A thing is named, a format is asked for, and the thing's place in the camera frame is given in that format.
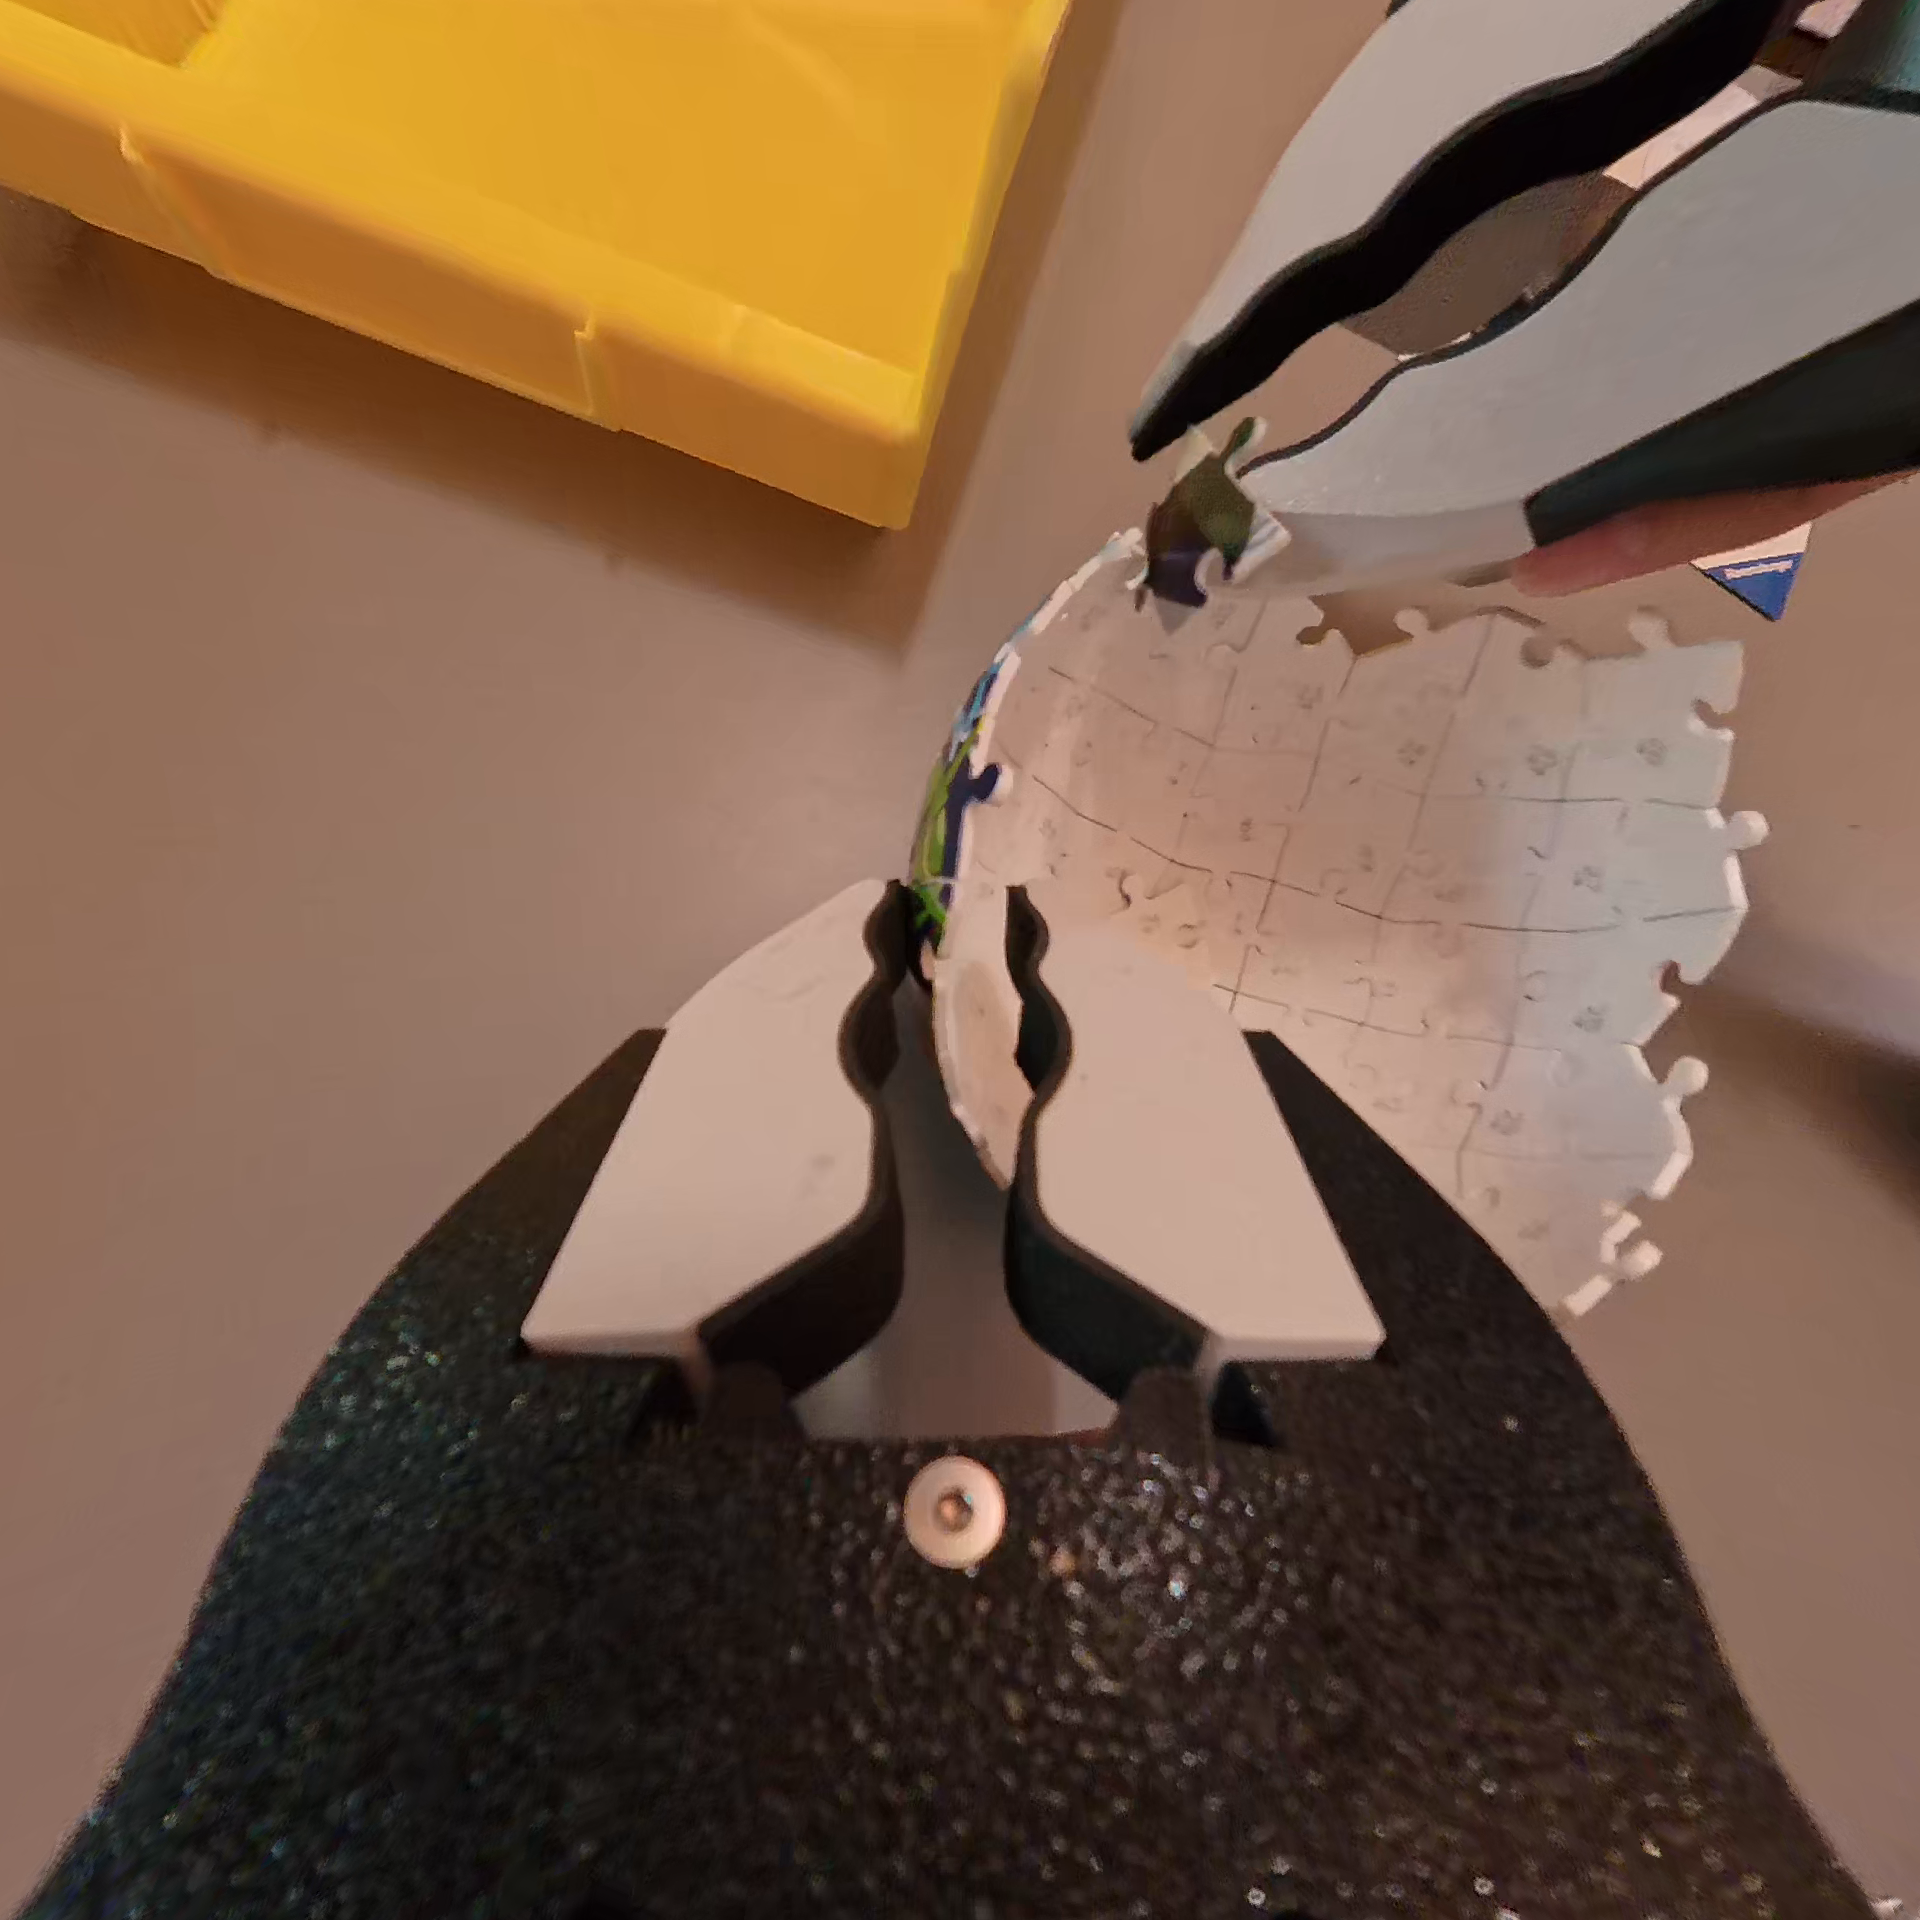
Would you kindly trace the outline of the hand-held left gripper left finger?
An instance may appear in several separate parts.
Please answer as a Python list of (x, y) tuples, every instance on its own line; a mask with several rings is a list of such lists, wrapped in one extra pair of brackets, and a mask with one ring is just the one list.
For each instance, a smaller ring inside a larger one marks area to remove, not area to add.
[(740, 1365), (808, 1394), (888, 1325), (905, 1210), (897, 1067), (905, 889), (858, 880), (668, 1020), (521, 1321), (562, 1359)]

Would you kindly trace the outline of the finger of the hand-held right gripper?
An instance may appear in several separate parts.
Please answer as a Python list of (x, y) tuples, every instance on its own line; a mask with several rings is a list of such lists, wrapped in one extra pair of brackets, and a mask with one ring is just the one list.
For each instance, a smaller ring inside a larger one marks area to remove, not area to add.
[(1609, 169), (1792, 25), (1781, 3), (1410, 3), (1286, 143), (1147, 380), (1147, 459), (1331, 328), (1432, 352), (1537, 298), (1626, 201)]
[(1345, 593), (1505, 568), (1626, 513), (1915, 467), (1913, 90), (1728, 129), (1490, 340), (1241, 476), (1243, 569)]

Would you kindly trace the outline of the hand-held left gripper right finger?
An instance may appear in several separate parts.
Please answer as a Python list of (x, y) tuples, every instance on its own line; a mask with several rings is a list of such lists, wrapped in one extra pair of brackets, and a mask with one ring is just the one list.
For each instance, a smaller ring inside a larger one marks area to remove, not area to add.
[(1003, 1288), (1108, 1402), (1171, 1371), (1379, 1355), (1385, 1331), (1249, 1039), (1164, 954), (1005, 900), (1029, 1085)]

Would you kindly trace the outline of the jigsaw puzzle piece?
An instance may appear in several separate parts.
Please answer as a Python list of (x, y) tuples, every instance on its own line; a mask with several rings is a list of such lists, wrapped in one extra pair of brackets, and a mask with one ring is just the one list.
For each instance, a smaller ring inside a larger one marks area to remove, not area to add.
[(1202, 428), (1184, 433), (1171, 488), (1146, 520), (1138, 610), (1200, 610), (1210, 583), (1232, 586), (1291, 545), (1290, 528), (1241, 482), (1262, 441), (1260, 416), (1237, 420), (1224, 443)]

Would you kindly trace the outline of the partly built puzzle ball shell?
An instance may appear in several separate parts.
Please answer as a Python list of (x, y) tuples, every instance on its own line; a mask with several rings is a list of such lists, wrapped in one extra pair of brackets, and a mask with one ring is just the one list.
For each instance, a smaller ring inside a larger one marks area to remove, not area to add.
[(1586, 656), (1508, 608), (1397, 618), (1358, 656), (1307, 600), (1137, 602), (1138, 533), (982, 667), (933, 764), (910, 864), (933, 1050), (997, 1187), (1029, 1101), (1005, 898), (1171, 961), (1277, 1039), (1580, 1317), (1660, 1251), (1641, 1202), (1691, 1164), (1705, 1067), (1648, 1067), (1673, 971), (1746, 912), (1723, 815), (1739, 641), (1656, 612)]

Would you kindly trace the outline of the person's right hand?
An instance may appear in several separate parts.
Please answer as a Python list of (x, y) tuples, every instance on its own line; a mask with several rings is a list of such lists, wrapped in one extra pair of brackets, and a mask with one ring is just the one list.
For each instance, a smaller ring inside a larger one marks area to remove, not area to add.
[(1796, 527), (1912, 477), (1915, 469), (1819, 488), (1656, 504), (1531, 548), (1506, 577), (1537, 597), (1619, 586), (1712, 553), (1782, 538)]

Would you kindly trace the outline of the yellow plastic bin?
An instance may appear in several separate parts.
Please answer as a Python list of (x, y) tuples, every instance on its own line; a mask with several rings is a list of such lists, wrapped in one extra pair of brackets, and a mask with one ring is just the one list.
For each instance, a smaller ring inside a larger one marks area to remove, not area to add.
[(4, 188), (910, 524), (1065, 3), (2, 4)]

